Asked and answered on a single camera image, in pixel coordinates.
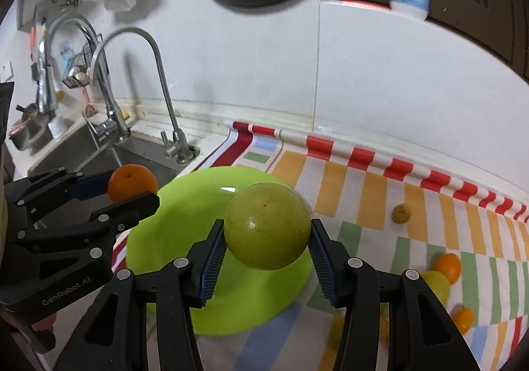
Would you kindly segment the person's left hand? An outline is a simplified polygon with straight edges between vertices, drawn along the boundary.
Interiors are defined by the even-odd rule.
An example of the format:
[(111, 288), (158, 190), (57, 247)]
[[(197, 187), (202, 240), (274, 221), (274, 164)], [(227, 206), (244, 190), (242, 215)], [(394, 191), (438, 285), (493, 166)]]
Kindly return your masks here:
[(51, 314), (50, 316), (40, 320), (38, 323), (33, 323), (33, 325), (31, 326), (31, 328), (34, 330), (34, 331), (47, 331), (47, 330), (51, 330), (53, 328), (53, 325), (54, 323), (56, 322), (57, 320), (57, 314), (54, 313), (54, 314)]

